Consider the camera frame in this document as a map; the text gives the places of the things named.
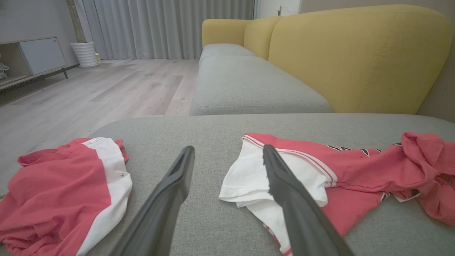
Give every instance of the wooden floor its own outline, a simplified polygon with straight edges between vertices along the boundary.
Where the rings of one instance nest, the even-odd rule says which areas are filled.
[[[125,118],[185,116],[199,60],[117,60],[35,82],[40,88],[0,107],[0,194],[19,156],[55,148]]]

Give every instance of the yellow sofa backrest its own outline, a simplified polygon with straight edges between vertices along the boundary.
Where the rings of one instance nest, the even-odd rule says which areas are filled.
[[[273,29],[282,18],[279,16],[250,21],[245,27],[243,47],[267,60]]]
[[[245,27],[251,20],[208,19],[202,23],[202,47],[209,44],[243,46]]]
[[[413,5],[304,13],[276,24],[268,60],[318,91],[334,112],[415,114],[452,33],[442,14]]]

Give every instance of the clothing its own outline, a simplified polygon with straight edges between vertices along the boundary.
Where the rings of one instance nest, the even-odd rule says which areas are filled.
[[[281,207],[264,194],[268,180],[263,177],[265,168],[258,160],[264,144],[276,148],[341,235],[377,207],[389,192],[401,201],[417,196],[428,215],[455,225],[455,143],[445,142],[435,134],[404,133],[401,143],[383,152],[286,140],[269,134],[247,133],[242,139],[242,151],[225,177],[220,199],[247,206],[271,229],[283,254],[289,253],[290,243]],[[307,164],[296,168],[296,164],[288,163],[289,155]],[[261,185],[250,186],[249,180]]]
[[[86,254],[125,213],[127,160],[122,140],[102,137],[19,157],[0,201],[0,242],[15,256]]]

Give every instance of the gray seat cushion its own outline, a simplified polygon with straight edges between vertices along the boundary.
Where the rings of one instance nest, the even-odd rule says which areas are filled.
[[[88,256],[107,256],[181,149],[196,150],[190,193],[180,208],[171,255],[282,256],[247,209],[218,199],[246,132],[287,139],[385,149],[403,132],[436,133],[455,141],[455,124],[398,114],[261,114],[135,118],[109,124],[91,137],[123,139],[133,189],[123,220]],[[453,255],[455,228],[428,217],[416,200],[393,197],[369,212],[345,237],[358,256]]]
[[[253,56],[207,57],[199,67],[190,115],[327,113],[315,90]]]
[[[236,45],[236,44],[210,44],[204,46],[204,49],[199,59],[199,65],[202,61],[210,56],[229,56],[229,55],[244,55],[244,56],[256,56],[247,48]]]

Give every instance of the white flower pot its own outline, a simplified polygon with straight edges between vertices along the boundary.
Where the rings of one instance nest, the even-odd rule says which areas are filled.
[[[70,43],[70,45],[79,61],[79,67],[89,68],[98,66],[95,56],[95,44],[93,42]]]

